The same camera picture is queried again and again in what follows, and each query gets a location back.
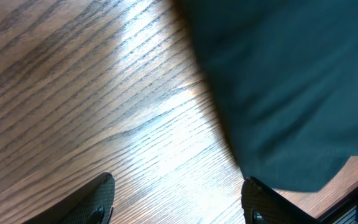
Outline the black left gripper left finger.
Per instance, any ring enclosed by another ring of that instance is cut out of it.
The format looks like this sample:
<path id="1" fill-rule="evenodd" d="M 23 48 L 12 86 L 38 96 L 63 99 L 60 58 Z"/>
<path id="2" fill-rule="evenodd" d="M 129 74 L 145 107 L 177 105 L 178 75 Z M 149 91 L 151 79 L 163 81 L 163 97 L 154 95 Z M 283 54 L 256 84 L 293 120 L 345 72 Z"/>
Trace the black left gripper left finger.
<path id="1" fill-rule="evenodd" d="M 25 224 L 109 224 L 114 207 L 115 180 L 104 172 Z"/>

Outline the black t-shirt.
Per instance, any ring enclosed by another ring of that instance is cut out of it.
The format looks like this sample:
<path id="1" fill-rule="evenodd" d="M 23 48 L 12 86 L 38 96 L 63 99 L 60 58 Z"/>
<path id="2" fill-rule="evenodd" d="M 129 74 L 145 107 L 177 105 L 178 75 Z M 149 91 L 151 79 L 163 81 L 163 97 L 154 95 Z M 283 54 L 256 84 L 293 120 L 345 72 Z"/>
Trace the black t-shirt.
<path id="1" fill-rule="evenodd" d="M 358 0 L 177 4 L 244 176 L 315 192 L 358 156 Z"/>

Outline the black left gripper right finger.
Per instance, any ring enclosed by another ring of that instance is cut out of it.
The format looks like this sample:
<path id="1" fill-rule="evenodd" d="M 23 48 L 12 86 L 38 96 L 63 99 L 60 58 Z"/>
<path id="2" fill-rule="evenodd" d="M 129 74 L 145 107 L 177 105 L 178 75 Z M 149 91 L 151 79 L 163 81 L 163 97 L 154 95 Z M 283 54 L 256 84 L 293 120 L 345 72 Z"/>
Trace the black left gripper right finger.
<path id="1" fill-rule="evenodd" d="M 320 223 L 255 177 L 245 179 L 241 194 L 246 224 Z"/>

